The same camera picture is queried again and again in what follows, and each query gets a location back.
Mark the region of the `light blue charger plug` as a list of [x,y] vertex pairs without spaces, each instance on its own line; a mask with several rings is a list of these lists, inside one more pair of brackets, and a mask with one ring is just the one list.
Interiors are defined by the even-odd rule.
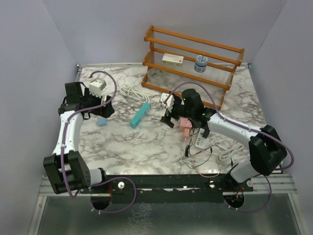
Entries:
[[103,127],[103,126],[106,126],[107,125],[107,119],[106,118],[103,118],[103,117],[100,117],[97,119],[97,125],[99,127]]

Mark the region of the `pink cube socket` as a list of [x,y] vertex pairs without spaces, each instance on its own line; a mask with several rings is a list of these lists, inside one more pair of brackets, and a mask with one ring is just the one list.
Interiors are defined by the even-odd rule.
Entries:
[[189,137],[190,131],[192,129],[192,123],[189,119],[181,117],[179,121],[179,130],[183,132],[183,137],[186,140]]

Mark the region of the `teal power strip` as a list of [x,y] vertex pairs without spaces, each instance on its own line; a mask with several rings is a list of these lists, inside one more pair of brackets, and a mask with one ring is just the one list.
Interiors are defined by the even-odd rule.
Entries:
[[141,123],[143,118],[147,115],[147,113],[150,111],[151,105],[149,102],[144,103],[139,111],[135,114],[135,116],[130,121],[130,127],[133,129],[136,129],[137,126]]

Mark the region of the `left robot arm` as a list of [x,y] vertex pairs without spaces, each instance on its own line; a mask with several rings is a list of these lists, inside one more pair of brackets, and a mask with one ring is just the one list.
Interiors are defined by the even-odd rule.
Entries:
[[53,191],[56,194],[68,193],[74,198],[80,190],[92,187],[97,193],[107,190],[108,181],[104,169],[90,169],[79,153],[79,138],[84,120],[91,115],[108,118],[114,113],[112,96],[104,95],[106,82],[92,80],[65,84],[64,97],[58,114],[61,125],[58,140],[51,156],[43,161]]

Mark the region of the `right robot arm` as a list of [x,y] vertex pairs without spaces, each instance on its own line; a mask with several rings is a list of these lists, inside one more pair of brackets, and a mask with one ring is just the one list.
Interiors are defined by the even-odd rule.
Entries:
[[168,119],[187,118],[204,130],[203,138],[210,133],[221,134],[249,150],[249,160],[232,167],[224,180],[229,191],[238,190],[243,181],[254,176],[269,176],[287,156],[275,128],[249,126],[222,116],[217,109],[205,107],[195,89],[187,89],[181,96],[169,95],[166,104]]

